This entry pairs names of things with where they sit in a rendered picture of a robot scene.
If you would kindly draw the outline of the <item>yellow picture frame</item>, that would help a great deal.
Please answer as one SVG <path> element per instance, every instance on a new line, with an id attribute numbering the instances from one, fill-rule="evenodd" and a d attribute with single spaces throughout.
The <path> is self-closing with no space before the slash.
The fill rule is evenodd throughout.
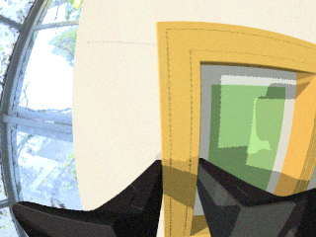
<path id="1" fill-rule="evenodd" d="M 316 166 L 316 44 L 265 29 L 157 21 L 165 237 L 210 237 L 198 158 L 277 197 Z"/>

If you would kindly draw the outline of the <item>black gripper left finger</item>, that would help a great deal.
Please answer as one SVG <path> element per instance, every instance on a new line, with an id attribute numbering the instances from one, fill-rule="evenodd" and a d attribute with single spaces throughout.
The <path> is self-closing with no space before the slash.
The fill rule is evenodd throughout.
<path id="1" fill-rule="evenodd" d="M 155 159 L 99 208 L 64 209 L 21 200 L 12 212 L 28 237 L 157 237 L 162 198 L 162 159 Z"/>

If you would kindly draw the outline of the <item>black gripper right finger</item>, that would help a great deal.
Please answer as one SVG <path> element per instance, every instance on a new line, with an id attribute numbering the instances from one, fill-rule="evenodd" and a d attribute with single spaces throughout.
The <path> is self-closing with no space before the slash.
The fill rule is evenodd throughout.
<path id="1" fill-rule="evenodd" d="M 316 216 L 316 187 L 277 197 L 198 158 L 197 193 L 210 237 L 284 237 Z"/>

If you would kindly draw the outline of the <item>white wall board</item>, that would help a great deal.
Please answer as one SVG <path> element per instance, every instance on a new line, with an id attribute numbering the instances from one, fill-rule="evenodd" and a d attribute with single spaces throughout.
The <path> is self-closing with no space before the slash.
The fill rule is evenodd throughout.
<path id="1" fill-rule="evenodd" d="M 157 21 L 241 25 L 316 44 L 316 0 L 83 0 L 72 142 L 83 210 L 162 159 Z"/>

